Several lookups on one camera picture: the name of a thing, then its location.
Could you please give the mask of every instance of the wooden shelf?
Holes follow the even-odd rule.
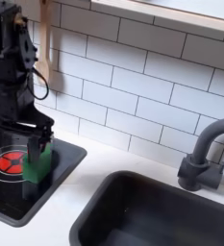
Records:
[[[91,0],[93,3],[116,7],[133,12],[141,12],[163,18],[182,21],[185,23],[224,31],[224,19],[204,14],[185,12],[167,7],[142,3],[133,0]]]

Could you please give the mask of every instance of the sink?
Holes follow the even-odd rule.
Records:
[[[117,172],[96,191],[69,240],[71,246],[224,246],[224,205]]]

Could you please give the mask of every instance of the shelf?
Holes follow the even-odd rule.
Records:
[[[207,28],[212,28],[219,31],[224,31],[224,19],[220,18],[224,16],[224,10],[220,10],[220,14],[218,14],[218,4],[215,6],[215,16],[210,16],[208,12],[204,12],[203,9],[199,7],[199,10],[202,12],[198,12],[198,9],[193,9],[195,12],[190,12],[189,8],[181,8],[180,3],[183,4],[183,1],[179,0],[171,0],[170,5],[167,4],[167,1],[162,1],[163,5],[159,5],[159,0],[142,0],[142,1],[133,1],[133,0],[91,0],[93,3],[107,5],[111,7],[116,7],[123,10],[133,11],[133,12],[141,12],[145,14],[150,14],[158,17],[168,18],[172,20],[182,21],[188,24],[193,24],[197,26],[203,26]]]

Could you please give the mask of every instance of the countertop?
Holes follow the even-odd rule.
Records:
[[[23,228],[0,222],[0,246],[68,246],[69,230],[97,187],[112,172],[130,170],[178,186],[178,170],[93,140],[55,130],[55,137],[87,150],[87,157]],[[224,204],[224,185],[195,194]]]

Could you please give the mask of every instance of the green object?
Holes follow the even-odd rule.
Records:
[[[51,171],[52,150],[48,143],[45,151],[40,154],[37,162],[28,162],[28,155],[23,158],[23,179],[34,184],[39,184]]]

